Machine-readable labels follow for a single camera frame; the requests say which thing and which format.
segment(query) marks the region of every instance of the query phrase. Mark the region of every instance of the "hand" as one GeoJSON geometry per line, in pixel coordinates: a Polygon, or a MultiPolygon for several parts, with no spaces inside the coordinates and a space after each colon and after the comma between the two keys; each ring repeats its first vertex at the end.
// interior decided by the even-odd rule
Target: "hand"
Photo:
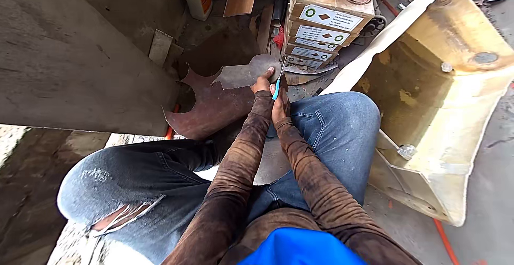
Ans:
{"type": "Polygon", "coordinates": [[[268,70],[257,78],[257,82],[250,86],[250,89],[256,93],[257,91],[269,91],[269,81],[268,78],[273,75],[273,71],[275,69],[273,67],[268,68],[268,70]]]}
{"type": "MultiPolygon", "coordinates": [[[[272,84],[269,86],[269,91],[271,94],[275,93],[275,89],[277,89],[277,86],[275,84],[272,84]]],[[[279,88],[279,96],[275,100],[275,103],[273,104],[273,110],[271,111],[271,121],[273,124],[276,124],[284,117],[288,117],[291,110],[291,103],[289,102],[289,98],[286,94],[285,88],[279,88]]]]}

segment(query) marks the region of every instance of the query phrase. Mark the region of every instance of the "white label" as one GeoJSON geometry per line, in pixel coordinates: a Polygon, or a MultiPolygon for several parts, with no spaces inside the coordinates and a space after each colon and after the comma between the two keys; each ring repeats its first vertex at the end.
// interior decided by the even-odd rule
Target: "white label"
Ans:
{"type": "Polygon", "coordinates": [[[326,30],[311,26],[300,25],[296,37],[310,40],[319,40],[329,43],[342,44],[350,36],[350,33],[326,30]]]}
{"type": "Polygon", "coordinates": [[[294,57],[291,55],[286,56],[286,60],[287,60],[287,62],[295,63],[297,65],[307,65],[307,66],[314,67],[314,68],[318,68],[318,67],[320,67],[321,64],[323,64],[323,62],[319,62],[316,60],[301,59],[301,58],[294,57]]]}
{"type": "Polygon", "coordinates": [[[328,53],[324,53],[321,51],[312,50],[312,49],[308,49],[308,48],[303,48],[303,47],[293,48],[291,54],[305,56],[308,58],[319,59],[319,60],[323,60],[323,61],[327,60],[328,58],[330,58],[332,56],[332,54],[328,54],[328,53]]]}
{"type": "Polygon", "coordinates": [[[321,48],[321,49],[328,50],[328,51],[334,51],[337,47],[337,44],[325,43],[325,42],[321,42],[321,41],[314,41],[314,40],[303,39],[303,38],[296,38],[294,41],[298,44],[321,48]]]}
{"type": "Polygon", "coordinates": [[[362,18],[360,17],[344,12],[333,11],[312,4],[303,8],[300,19],[350,32],[362,21],[362,18]]]}

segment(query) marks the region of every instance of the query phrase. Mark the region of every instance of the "rusty metal sheet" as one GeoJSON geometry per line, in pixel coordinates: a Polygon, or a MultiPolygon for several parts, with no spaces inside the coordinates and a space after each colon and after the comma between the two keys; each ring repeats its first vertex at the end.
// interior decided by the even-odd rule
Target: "rusty metal sheet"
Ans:
{"type": "Polygon", "coordinates": [[[178,134],[189,139],[204,139],[251,111],[254,93],[247,86],[224,90],[220,82],[212,83],[220,72],[203,77],[189,68],[181,82],[195,93],[193,109],[186,113],[164,111],[166,121],[178,134]]]}

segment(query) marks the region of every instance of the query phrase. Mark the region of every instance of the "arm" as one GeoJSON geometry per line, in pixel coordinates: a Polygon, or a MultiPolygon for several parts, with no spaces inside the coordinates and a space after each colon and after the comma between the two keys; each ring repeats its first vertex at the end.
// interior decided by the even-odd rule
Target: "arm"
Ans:
{"type": "Polygon", "coordinates": [[[271,118],[319,227],[334,235],[369,264],[420,264],[381,229],[332,174],[293,126],[285,90],[273,104],[271,118]]]}
{"type": "Polygon", "coordinates": [[[236,229],[246,217],[246,204],[259,168],[271,122],[271,97],[269,91],[255,92],[252,111],[223,158],[200,209],[163,264],[216,264],[233,242],[236,229]]]}

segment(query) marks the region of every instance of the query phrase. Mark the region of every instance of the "knee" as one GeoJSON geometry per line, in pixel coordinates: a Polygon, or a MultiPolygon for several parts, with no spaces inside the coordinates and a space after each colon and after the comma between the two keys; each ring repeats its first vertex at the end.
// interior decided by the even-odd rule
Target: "knee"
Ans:
{"type": "Polygon", "coordinates": [[[339,92],[327,94],[327,102],[332,115],[339,123],[349,125],[352,130],[378,131],[380,112],[377,105],[367,95],[360,92],[339,92]]]}
{"type": "Polygon", "coordinates": [[[65,176],[57,206],[68,220],[91,226],[126,200],[120,198],[123,183],[120,166],[126,163],[123,147],[99,150],[83,158],[65,176]]]}

